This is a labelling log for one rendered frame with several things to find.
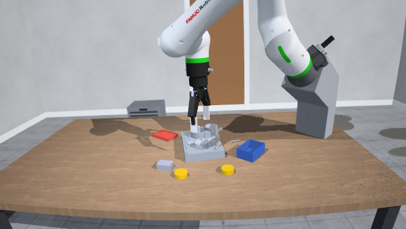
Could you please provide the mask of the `yellow short cylinder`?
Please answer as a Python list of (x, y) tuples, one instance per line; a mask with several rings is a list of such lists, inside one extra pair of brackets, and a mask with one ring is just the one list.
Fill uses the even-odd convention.
[(188, 177), (188, 171), (184, 168), (179, 168), (174, 171), (175, 178), (178, 180), (184, 180)]
[(225, 164), (221, 167), (221, 173), (226, 176), (232, 175), (234, 173), (234, 167), (230, 164)]

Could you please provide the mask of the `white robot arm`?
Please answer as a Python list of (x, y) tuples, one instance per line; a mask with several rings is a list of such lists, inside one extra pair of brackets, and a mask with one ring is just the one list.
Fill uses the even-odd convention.
[[(186, 57), (186, 75), (203, 78), (210, 74), (207, 30), (229, 10), (243, 0), (196, 0), (160, 36), (160, 47), (169, 57)], [(258, 1), (258, 29), (264, 42), (267, 57), (296, 87), (313, 83), (319, 68), (326, 67), (323, 53), (334, 37), (307, 50), (300, 43), (286, 13), (284, 0)], [(322, 54), (323, 53), (323, 54)]]

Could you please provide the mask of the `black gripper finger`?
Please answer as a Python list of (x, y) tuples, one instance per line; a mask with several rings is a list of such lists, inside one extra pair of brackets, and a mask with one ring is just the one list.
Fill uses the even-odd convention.
[(190, 100), (188, 105), (188, 116), (190, 117), (190, 129), (191, 132), (198, 132), (198, 124), (197, 124), (197, 111), (198, 105), (201, 101), (203, 91), (200, 91), (199, 99), (196, 98), (197, 94), (196, 91), (190, 91)]
[(204, 120), (210, 120), (210, 111), (209, 111), (209, 106), (210, 104), (210, 97), (208, 94), (208, 88), (207, 86), (204, 87), (203, 91), (203, 98), (201, 98), (202, 104), (203, 104), (203, 115), (204, 115)]

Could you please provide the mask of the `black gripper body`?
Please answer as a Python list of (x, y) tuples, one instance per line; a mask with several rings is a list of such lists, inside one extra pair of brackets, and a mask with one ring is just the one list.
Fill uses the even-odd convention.
[(203, 78), (189, 77), (189, 85), (193, 87), (193, 91), (196, 91), (197, 94), (196, 98), (199, 99), (200, 91), (204, 90), (204, 87), (208, 85), (208, 77), (207, 76)]

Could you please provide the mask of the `blue open box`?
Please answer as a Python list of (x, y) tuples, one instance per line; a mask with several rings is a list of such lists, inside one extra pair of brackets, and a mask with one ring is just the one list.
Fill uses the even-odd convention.
[(247, 140), (236, 148), (236, 157), (249, 162), (254, 162), (263, 153), (265, 153), (264, 143), (252, 139)]

